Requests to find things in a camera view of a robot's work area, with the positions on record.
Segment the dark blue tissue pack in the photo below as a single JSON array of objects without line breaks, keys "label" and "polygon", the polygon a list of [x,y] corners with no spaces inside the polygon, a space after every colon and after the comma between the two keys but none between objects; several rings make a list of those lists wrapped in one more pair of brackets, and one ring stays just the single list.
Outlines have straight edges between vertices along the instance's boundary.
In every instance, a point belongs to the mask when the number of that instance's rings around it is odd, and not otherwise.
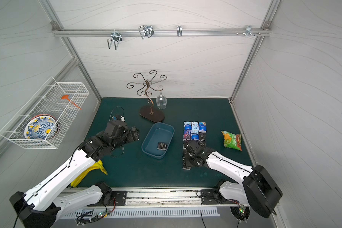
[{"label": "dark blue tissue pack", "polygon": [[192,139],[192,132],[191,130],[184,130],[183,131],[183,140],[184,141],[189,141]]}]

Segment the blue pocket tissue pack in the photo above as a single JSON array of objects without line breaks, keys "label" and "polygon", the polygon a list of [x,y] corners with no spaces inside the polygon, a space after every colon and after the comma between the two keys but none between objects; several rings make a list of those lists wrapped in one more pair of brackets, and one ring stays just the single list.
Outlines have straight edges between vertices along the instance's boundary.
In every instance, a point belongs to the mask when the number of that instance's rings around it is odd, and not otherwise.
[{"label": "blue pocket tissue pack", "polygon": [[199,122],[199,132],[201,132],[201,133],[207,132],[206,122]]}]

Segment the blue white tissue pack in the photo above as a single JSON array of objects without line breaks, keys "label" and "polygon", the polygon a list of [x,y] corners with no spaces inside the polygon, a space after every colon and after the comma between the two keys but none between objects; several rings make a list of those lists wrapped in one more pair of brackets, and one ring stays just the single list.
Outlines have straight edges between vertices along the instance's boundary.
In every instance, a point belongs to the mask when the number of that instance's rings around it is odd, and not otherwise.
[{"label": "blue white tissue pack", "polygon": [[190,121],[183,122],[184,130],[191,131],[192,130],[192,123]]}]

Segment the teal plastic storage box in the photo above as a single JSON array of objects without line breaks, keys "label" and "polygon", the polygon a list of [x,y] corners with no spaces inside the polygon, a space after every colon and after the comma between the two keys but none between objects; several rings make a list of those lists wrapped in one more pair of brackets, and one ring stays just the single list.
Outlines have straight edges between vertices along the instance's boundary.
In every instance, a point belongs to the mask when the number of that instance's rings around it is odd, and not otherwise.
[{"label": "teal plastic storage box", "polygon": [[[174,132],[174,127],[169,124],[161,122],[154,123],[142,143],[142,152],[155,159],[164,158],[172,141]],[[166,151],[157,150],[157,144],[159,142],[165,142],[169,144]]]}]

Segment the light blue tissue pack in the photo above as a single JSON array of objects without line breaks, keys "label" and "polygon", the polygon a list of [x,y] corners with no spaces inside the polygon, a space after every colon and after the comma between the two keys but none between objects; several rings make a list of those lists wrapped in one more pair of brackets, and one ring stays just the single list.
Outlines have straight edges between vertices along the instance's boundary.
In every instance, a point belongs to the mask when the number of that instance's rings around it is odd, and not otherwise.
[{"label": "light blue tissue pack", "polygon": [[192,131],[198,131],[199,130],[199,123],[197,121],[191,122]]}]

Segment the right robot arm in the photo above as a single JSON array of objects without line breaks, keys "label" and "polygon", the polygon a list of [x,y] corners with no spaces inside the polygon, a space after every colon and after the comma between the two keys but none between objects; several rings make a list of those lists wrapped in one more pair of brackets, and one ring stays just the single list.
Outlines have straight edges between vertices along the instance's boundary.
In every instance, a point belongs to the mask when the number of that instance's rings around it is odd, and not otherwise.
[{"label": "right robot arm", "polygon": [[191,140],[184,143],[185,164],[188,167],[207,167],[231,178],[236,183],[222,180],[215,187],[218,201],[247,203],[264,218],[275,214],[275,207],[283,196],[281,189],[267,169],[261,165],[254,167],[229,159],[210,147]]}]

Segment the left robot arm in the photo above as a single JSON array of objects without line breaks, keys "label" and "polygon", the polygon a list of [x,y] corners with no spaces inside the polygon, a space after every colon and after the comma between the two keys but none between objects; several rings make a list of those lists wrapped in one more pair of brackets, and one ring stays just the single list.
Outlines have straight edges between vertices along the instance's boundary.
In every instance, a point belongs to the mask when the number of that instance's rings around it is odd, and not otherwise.
[{"label": "left robot arm", "polygon": [[26,228],[50,228],[62,216],[81,207],[107,204],[112,189],[104,182],[60,197],[59,194],[81,173],[125,144],[138,141],[139,131],[122,120],[110,120],[104,131],[83,141],[72,156],[42,182],[26,192],[14,193],[9,201]]}]

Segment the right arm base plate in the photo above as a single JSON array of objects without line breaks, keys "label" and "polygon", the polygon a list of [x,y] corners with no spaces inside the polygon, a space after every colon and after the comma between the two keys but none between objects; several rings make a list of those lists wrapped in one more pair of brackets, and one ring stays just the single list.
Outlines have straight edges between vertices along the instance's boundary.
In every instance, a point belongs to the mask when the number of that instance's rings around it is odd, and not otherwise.
[{"label": "right arm base plate", "polygon": [[197,192],[197,196],[200,197],[201,204],[204,205],[239,205],[240,203],[238,200],[225,199],[218,191],[214,190],[200,190]]}]

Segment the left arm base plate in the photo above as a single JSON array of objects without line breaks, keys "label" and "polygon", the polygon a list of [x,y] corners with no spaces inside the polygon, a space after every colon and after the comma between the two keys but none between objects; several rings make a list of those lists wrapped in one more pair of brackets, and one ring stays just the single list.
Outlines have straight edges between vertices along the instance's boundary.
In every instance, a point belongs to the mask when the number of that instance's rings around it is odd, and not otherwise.
[{"label": "left arm base plate", "polygon": [[98,203],[89,204],[88,207],[96,206],[125,206],[127,191],[112,191],[101,198]]}]

